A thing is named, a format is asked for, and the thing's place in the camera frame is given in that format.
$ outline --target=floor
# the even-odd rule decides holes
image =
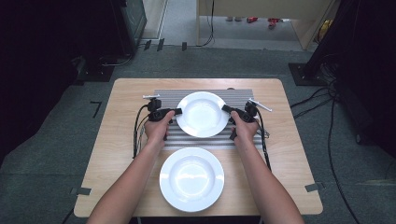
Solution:
[[[144,0],[144,4],[148,24],[142,41],[151,39],[158,43],[164,38],[165,45],[181,46],[187,42],[189,47],[196,47],[196,0]],[[211,17],[201,17],[200,23],[200,45],[210,37],[213,24],[213,40],[207,48],[303,51],[288,19],[273,30],[265,18],[247,23],[247,18],[226,21],[224,17],[214,17],[212,23]],[[313,43],[307,51],[315,51],[316,46]]]

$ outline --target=gray carpet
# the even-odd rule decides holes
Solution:
[[[140,49],[117,67],[108,83],[71,86],[50,112],[39,132],[12,151],[0,171],[0,223],[61,223],[77,197],[114,80],[120,77],[279,78],[290,104],[307,98],[317,87],[296,87],[288,63],[305,63],[310,52],[257,49],[198,49],[165,46]],[[297,114],[325,96],[293,108]],[[96,104],[103,102],[95,118]],[[324,210],[304,216],[306,223],[354,223],[335,185],[329,164],[327,134],[331,104],[296,120]],[[367,184],[396,178],[394,159],[377,146],[359,146],[342,105],[336,104],[332,160],[346,198],[361,223],[394,223],[396,186]],[[66,223],[84,223],[72,215]]]

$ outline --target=white ceramic plate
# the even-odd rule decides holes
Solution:
[[[219,198],[223,187],[224,171],[219,160],[199,147],[174,152],[160,172],[163,197],[184,212],[206,209]]]
[[[177,116],[177,124],[185,133],[195,137],[214,136],[225,128],[230,118],[221,110],[224,105],[221,98],[207,91],[187,95],[177,106],[183,111]]]

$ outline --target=wooden table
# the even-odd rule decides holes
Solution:
[[[255,100],[273,109],[271,113],[262,111],[262,114],[265,128],[271,134],[266,143],[274,175],[285,186],[302,214],[321,213],[323,207],[318,192],[307,192],[304,187],[313,184],[314,178],[280,80],[121,78],[114,84],[82,182],[82,187],[92,189],[92,192],[89,196],[78,195],[76,216],[88,217],[106,190],[133,160],[135,116],[140,106],[148,103],[148,100],[142,99],[142,95],[153,94],[155,90],[228,88],[252,89]],[[219,159],[225,173],[223,192],[211,207],[199,213],[188,214],[167,203],[161,194],[159,172],[164,161],[174,151],[162,150],[134,216],[257,216],[259,212],[250,194],[236,149],[210,151]]]
[[[212,1],[196,1],[196,34],[197,45],[200,45],[200,16],[212,15]],[[300,44],[303,49],[307,49],[322,23],[334,17],[339,2],[340,0],[216,0],[213,16],[292,19],[291,24]]]

